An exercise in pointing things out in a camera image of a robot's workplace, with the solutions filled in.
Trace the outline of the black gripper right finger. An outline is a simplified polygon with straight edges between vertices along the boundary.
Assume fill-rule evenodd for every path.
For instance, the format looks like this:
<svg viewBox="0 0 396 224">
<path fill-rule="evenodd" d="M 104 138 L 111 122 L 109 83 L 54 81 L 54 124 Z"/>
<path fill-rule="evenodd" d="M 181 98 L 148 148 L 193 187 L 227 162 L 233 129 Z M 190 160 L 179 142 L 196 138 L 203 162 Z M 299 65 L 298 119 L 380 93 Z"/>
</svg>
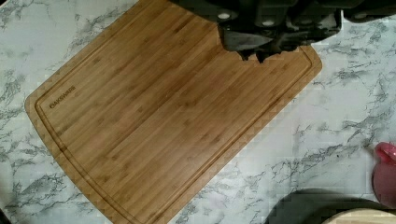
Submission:
<svg viewBox="0 0 396 224">
<path fill-rule="evenodd" d="M 294 51 L 300 46 L 308 45 L 309 33 L 302 32 L 272 32 L 263 31 L 259 35 L 267 38 L 268 42 L 255 48 L 255 55 L 259 63 L 283 51 Z"/>
</svg>

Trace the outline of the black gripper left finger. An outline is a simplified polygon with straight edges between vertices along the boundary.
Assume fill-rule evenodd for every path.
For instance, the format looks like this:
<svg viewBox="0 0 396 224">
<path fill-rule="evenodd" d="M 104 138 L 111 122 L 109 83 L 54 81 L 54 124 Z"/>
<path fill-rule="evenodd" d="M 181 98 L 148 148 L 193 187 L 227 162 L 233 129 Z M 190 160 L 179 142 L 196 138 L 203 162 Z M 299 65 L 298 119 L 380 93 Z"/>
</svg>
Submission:
<svg viewBox="0 0 396 224">
<path fill-rule="evenodd" d="M 233 30 L 230 26 L 218 25 L 219 38 L 224 49 L 236 52 L 243 61 L 255 55 L 258 61 L 275 54 L 272 49 L 272 32 Z"/>
</svg>

